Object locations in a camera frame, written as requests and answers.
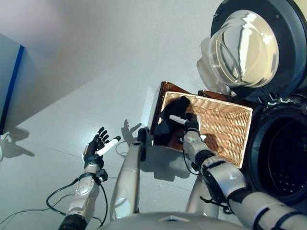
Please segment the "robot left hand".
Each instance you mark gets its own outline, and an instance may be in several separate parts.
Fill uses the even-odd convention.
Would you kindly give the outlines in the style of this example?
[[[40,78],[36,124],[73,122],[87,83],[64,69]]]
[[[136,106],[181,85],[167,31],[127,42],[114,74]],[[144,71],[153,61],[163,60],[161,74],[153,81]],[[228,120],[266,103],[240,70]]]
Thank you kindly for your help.
[[[104,166],[103,155],[121,140],[120,136],[109,139],[107,130],[101,127],[93,139],[86,145],[82,155],[84,167],[96,164],[100,169]]]

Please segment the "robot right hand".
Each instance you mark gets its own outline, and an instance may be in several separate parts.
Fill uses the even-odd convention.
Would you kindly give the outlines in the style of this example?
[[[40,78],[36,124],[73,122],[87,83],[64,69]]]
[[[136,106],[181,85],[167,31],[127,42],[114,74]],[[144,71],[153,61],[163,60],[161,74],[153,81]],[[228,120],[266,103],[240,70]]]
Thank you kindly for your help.
[[[185,118],[170,115],[169,118],[170,120],[183,125],[186,131],[200,132],[199,117],[195,114],[188,113]]]

